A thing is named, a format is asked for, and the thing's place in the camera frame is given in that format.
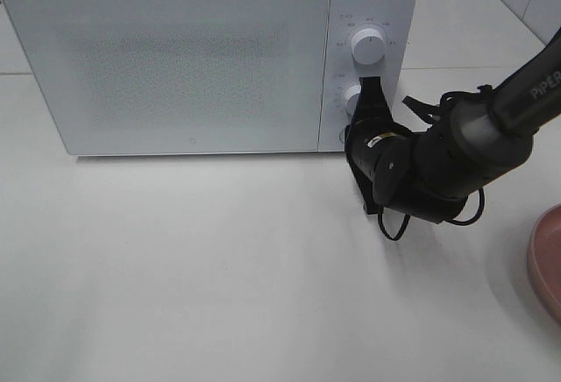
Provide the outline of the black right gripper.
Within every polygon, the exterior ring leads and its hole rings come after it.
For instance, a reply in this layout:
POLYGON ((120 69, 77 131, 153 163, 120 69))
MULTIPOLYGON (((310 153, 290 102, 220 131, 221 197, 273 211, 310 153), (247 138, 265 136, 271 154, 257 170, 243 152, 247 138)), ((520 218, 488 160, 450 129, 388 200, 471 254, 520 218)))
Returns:
POLYGON ((379 76, 361 77, 351 122, 345 128, 344 153, 368 215, 386 209, 412 216, 410 188, 414 133, 396 123, 379 76))

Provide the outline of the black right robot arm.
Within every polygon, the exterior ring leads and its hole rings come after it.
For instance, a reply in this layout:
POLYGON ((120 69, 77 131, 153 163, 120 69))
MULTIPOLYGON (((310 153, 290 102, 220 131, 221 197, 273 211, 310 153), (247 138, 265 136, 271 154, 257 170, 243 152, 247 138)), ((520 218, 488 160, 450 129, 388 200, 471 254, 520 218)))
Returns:
POLYGON ((368 215, 401 212, 432 223, 459 221, 469 195, 522 165, 536 132, 560 114, 560 36, 497 87, 450 91, 437 105, 403 103, 428 124, 413 132, 394 121, 378 77, 360 81, 344 153, 368 215))

